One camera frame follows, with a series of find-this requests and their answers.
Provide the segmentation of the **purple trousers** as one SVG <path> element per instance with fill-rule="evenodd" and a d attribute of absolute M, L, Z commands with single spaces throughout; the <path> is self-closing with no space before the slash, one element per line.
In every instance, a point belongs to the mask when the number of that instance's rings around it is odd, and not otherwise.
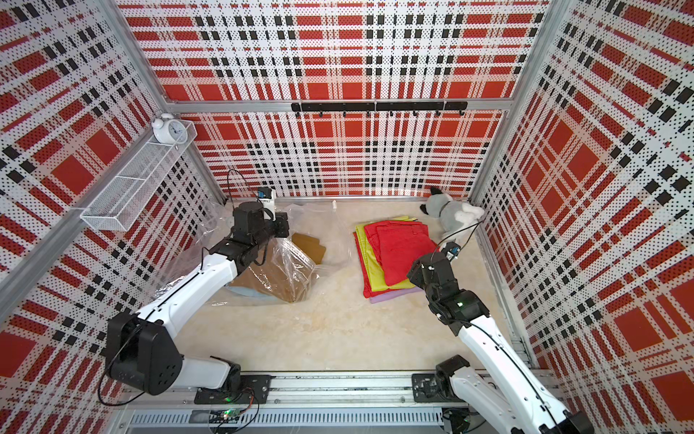
<path fill-rule="evenodd" d="M 399 297 L 407 296 L 409 294 L 419 293 L 420 291 L 421 291 L 421 289 L 419 289 L 419 288 L 397 289 L 397 290 L 392 290 L 392 291 L 384 291 L 383 293 L 380 293 L 380 294 L 378 294 L 372 298 L 369 298 L 369 301 L 371 304 L 378 304 L 378 303 L 392 300 L 394 298 L 399 298 Z"/>

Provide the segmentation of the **red trousers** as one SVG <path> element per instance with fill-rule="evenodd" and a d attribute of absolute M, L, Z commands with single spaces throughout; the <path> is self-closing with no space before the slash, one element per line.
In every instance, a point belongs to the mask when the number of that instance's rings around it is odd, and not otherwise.
<path fill-rule="evenodd" d="M 413 263 L 437 249 L 423 222 L 408 219 L 374 222 L 365 231 L 388 286 L 408 280 Z"/>
<path fill-rule="evenodd" d="M 392 289 L 390 289 L 390 288 L 386 288 L 385 291 L 374 292 L 372 290 L 372 286 L 370 285 L 370 279 L 369 279 L 368 273 L 367 273 L 365 265 L 364 265 L 363 255 L 361 254 L 361 245 L 359 243 L 357 233 L 353 233 L 352 237 L 354 237 L 354 243 L 355 243 L 355 247 L 356 247 L 356 251 L 357 251 L 357 258 L 359 260 L 360 269 L 361 269 L 361 276 L 363 277 L 363 296 L 366 299 L 371 300 L 373 298 L 377 298 L 377 297 L 385 295 L 389 292 L 392 292 Z"/>

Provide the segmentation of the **lime green trousers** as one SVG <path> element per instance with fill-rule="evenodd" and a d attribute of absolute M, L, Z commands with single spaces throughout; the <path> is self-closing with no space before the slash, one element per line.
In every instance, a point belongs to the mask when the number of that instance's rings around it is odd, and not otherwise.
<path fill-rule="evenodd" d="M 388 286 L 385 282 L 385 273 L 381 264 L 377 261 L 376 254 L 367 238 L 365 227 L 371 225 L 370 222 L 365 224 L 357 224 L 355 227 L 356 246 L 359 248 L 361 265 L 363 265 L 363 273 L 365 280 L 369 284 L 369 289 L 365 290 L 365 298 L 376 297 L 387 292 L 412 289 L 413 285 L 409 280 L 403 280 L 398 284 Z"/>

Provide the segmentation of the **clear plastic vacuum bag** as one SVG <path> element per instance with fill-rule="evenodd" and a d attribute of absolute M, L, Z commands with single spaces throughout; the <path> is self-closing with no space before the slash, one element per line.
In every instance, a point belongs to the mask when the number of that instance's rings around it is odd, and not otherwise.
<path fill-rule="evenodd" d="M 209 300 L 215 307 L 296 304 L 308 300 L 319 281 L 328 278 L 352 259 L 348 228 L 338 214 L 337 204 L 299 203 L 280 207 L 288 215 L 290 234 L 274 239 L 262 248 L 258 259 L 241 276 L 226 284 Z M 164 268 L 162 286 L 154 293 L 163 296 L 168 289 L 200 266 L 200 256 L 231 231 L 231 209 L 215 204 L 210 217 L 197 229 L 200 238 Z"/>

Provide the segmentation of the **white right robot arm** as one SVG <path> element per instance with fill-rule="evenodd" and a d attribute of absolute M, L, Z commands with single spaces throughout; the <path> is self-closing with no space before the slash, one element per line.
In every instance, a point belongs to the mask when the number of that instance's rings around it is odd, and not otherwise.
<path fill-rule="evenodd" d="M 494 384 L 455 356 L 437 366 L 446 398 L 470 404 L 499 433 L 595 431 L 584 412 L 571 412 L 523 363 L 477 294 L 460 289 L 448 254 L 424 255 L 408 279 L 424 290 L 430 311 L 472 351 Z"/>

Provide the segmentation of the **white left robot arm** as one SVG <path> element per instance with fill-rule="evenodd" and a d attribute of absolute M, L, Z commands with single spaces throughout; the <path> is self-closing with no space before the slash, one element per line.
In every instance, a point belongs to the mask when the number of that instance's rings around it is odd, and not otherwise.
<path fill-rule="evenodd" d="M 269 197 L 240 204 L 233 219 L 230 234 L 205 251 L 196 268 L 136 313 L 122 312 L 108 322 L 104 378 L 152 396 L 171 388 L 240 391 L 239 365 L 212 356 L 184 356 L 175 344 L 213 295 L 250 265 L 263 265 L 269 242 L 289 235 L 287 214 L 277 212 Z"/>

